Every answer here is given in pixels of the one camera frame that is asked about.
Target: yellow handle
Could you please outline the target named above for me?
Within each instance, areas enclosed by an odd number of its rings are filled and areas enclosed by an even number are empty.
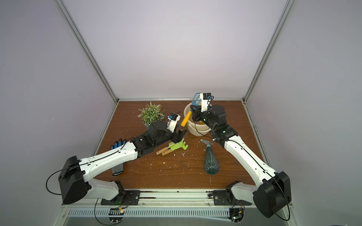
[[[187,113],[186,117],[182,120],[181,126],[185,126],[187,121],[189,120],[190,116],[191,116],[191,110]]]
[[[167,150],[168,150],[168,147],[165,147],[165,148],[163,148],[163,149],[160,149],[160,150],[156,151],[156,155],[159,155],[159,154],[161,154],[162,152],[167,151]]]
[[[171,153],[171,152],[173,152],[173,150],[172,150],[172,149],[169,149],[169,150],[167,150],[167,151],[162,152],[162,155],[167,155],[168,153]]]

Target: white enclosure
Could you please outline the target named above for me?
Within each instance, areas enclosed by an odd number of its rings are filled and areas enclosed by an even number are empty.
[[[92,154],[114,102],[53,1],[0,2],[0,30],[0,225],[46,226],[47,177]]]
[[[247,105],[302,225],[361,225],[362,2],[296,1]]]
[[[62,200],[45,181],[97,150],[107,81],[122,99],[237,99],[252,84],[248,113],[301,225],[361,225],[362,1],[296,0],[264,68],[286,0],[63,1],[74,27],[62,0],[0,2],[1,225],[51,223]]]
[[[286,0],[64,2],[118,98],[241,98]]]

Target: white robotic arm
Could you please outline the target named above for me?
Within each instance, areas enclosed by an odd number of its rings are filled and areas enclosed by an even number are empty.
[[[192,119],[211,128],[213,140],[230,152],[246,169],[256,186],[234,182],[226,187],[229,203],[245,200],[254,203],[266,217],[271,217],[291,201],[290,180],[263,162],[227,124],[224,107],[211,105],[211,93],[200,93],[201,106],[191,105]]]
[[[255,182],[255,186],[238,181],[228,185],[228,202],[245,200],[254,203],[264,216],[271,217],[291,201],[289,177],[284,172],[277,173],[248,148],[227,124],[224,108],[220,105],[211,106],[213,96],[210,93],[201,93],[199,98],[201,106],[190,107],[192,119],[208,125],[212,129],[213,140],[230,152]],[[168,123],[152,123],[148,131],[110,151],[80,160],[76,156],[69,158],[58,178],[63,203],[70,204],[81,198],[112,200],[124,192],[120,183],[104,182],[94,177],[116,165],[151,153],[155,147],[168,140],[174,143],[181,141],[186,131],[175,132],[180,116],[171,114],[168,119]]]

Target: green plant leaves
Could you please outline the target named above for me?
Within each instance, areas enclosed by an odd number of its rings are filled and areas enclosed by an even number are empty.
[[[137,115],[137,117],[142,118],[142,121],[146,126],[165,118],[163,115],[165,110],[161,111],[161,105],[152,104],[150,102],[145,108],[139,110],[141,111],[141,114]]]

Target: wood grain surface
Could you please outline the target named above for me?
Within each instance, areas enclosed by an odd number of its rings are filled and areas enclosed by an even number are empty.
[[[128,139],[146,131],[142,120],[137,117],[138,109],[144,108],[148,102],[120,102],[108,127],[98,153],[110,150],[112,144],[120,138]],[[180,113],[184,118],[184,108],[190,101],[154,101],[165,109],[164,114]],[[241,101],[213,101],[213,105],[225,108],[228,124],[233,127],[247,146],[261,159],[254,133]],[[214,142],[212,150],[220,163],[220,171],[215,175],[207,174],[203,169],[206,145],[200,139],[212,141],[208,137],[196,137],[187,132],[184,136],[187,150],[177,149],[165,156],[156,155],[156,151],[168,145],[155,148],[153,153],[133,161],[125,162],[123,173],[112,176],[107,170],[96,179],[119,180],[125,188],[225,188],[228,184],[239,180],[245,184],[255,184],[241,164],[219,144]]]

